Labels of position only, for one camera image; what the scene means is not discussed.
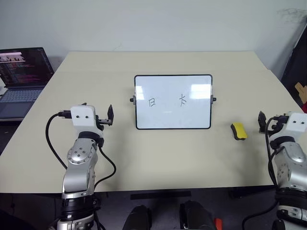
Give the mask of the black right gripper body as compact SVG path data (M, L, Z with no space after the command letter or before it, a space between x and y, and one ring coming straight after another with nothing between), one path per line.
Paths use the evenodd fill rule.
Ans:
M268 126L268 131L267 131L268 135L271 136L281 131L281 129L283 128L283 125L287 123L288 119L289 119L289 116L287 116L286 114L277 115L277 116L272 117L271 121L273 121L273 123L269 124Z

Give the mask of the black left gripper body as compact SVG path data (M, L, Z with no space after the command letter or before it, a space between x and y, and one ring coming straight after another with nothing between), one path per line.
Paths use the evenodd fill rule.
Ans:
M103 131L104 125L111 126L113 124L113 116L109 116L108 119L100 119L98 115L95 116L96 127Z

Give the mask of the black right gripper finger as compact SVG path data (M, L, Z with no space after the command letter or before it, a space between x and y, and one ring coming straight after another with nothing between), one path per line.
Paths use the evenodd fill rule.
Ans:
M259 124L259 132L265 132L266 127L266 116L265 114L260 111L258 115L258 124Z

